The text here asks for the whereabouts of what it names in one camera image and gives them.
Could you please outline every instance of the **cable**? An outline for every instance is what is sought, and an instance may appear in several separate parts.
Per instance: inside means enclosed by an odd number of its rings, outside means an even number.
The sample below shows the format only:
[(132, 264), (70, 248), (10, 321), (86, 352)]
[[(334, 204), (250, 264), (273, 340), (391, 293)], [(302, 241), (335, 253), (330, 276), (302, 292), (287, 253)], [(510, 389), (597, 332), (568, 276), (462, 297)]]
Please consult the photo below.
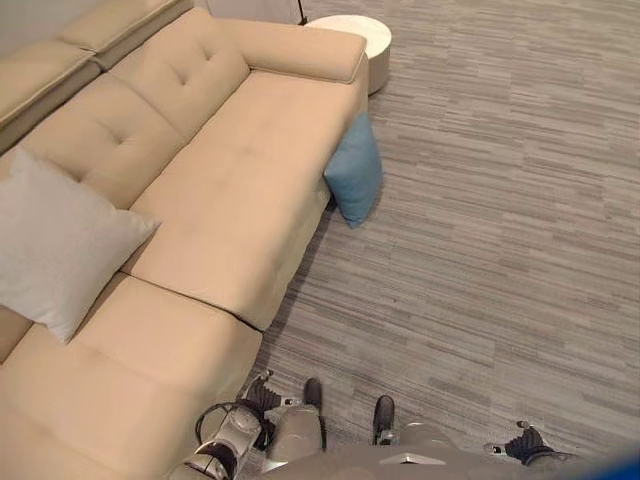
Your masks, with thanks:
[(251, 415), (255, 417), (256, 420), (260, 423), (260, 427), (262, 427), (262, 433), (258, 437), (255, 443), (255, 447), (259, 450), (266, 449), (271, 443), (271, 432), (273, 430), (272, 425), (269, 421), (264, 418), (264, 414), (261, 413), (259, 406), (254, 402), (248, 400), (240, 400), (235, 402), (222, 402), (211, 405), (207, 408), (196, 420), (196, 424), (194, 427), (196, 440), (198, 441), (198, 445), (202, 445), (202, 424), (207, 415), (215, 412), (216, 410), (223, 409), (227, 415), (231, 413), (236, 408), (244, 408)]

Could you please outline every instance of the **backrest cushion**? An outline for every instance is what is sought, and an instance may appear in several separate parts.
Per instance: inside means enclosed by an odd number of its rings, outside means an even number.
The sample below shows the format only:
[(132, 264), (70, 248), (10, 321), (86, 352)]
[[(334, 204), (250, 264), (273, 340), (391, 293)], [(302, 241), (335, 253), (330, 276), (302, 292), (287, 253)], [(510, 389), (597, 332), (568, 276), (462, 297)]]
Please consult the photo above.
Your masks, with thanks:
[(185, 146), (138, 94), (104, 74), (23, 140), (37, 157), (127, 209)]
[(95, 53), (105, 70), (193, 7), (192, 0), (108, 0), (57, 36)]
[(100, 74), (91, 55), (45, 40), (0, 58), (0, 153)]
[(194, 8), (111, 70), (188, 141), (249, 75), (217, 22)]

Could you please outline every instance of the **wall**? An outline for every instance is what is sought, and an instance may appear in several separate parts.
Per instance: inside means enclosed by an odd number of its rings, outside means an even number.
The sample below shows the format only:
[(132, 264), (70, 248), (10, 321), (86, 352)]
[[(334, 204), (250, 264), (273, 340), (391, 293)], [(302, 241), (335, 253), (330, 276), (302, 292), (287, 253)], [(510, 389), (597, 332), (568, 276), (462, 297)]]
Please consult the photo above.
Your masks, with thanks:
[(278, 23), (300, 21), (297, 0), (196, 0), (196, 4), (205, 3), (214, 17), (246, 18)]
[(0, 55), (53, 36), (105, 0), (0, 0)]

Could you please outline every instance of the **sofa cushion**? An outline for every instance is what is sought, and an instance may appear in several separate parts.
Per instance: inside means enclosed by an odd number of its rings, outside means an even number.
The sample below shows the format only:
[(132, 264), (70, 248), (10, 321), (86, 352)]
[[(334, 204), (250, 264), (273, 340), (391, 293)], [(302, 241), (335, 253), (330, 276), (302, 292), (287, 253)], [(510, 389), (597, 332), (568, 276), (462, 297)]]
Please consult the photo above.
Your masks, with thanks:
[(68, 345), (34, 325), (0, 370), (0, 477), (158, 479), (235, 398), (261, 335), (117, 275)]
[(192, 7), (191, 0), (109, 0), (73, 22), (57, 38), (95, 53), (94, 59), (109, 69)]
[(19, 148), (0, 183), (0, 304), (68, 342), (100, 291), (158, 226), (116, 210)]
[(356, 118), (340, 141), (324, 171), (324, 178), (349, 226), (355, 228), (363, 223), (382, 185), (378, 143), (367, 113)]
[(125, 271), (266, 329), (329, 199), (322, 172), (360, 88), (252, 72), (132, 206), (162, 225)]
[(249, 74), (217, 22), (194, 8), (151, 37), (111, 73), (190, 140)]
[(117, 208), (129, 208), (185, 145), (161, 115), (109, 74), (84, 88), (22, 143)]
[(91, 55), (45, 40), (0, 58), (0, 153), (100, 74)]

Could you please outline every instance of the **sofa armrest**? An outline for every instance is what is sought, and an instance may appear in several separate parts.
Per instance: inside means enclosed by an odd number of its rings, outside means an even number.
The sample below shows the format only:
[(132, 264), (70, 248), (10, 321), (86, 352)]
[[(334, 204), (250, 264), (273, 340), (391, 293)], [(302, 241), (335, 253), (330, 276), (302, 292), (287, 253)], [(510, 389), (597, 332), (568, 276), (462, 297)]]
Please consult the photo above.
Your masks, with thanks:
[(217, 19), (257, 70), (351, 83), (367, 41), (351, 33), (317, 28)]

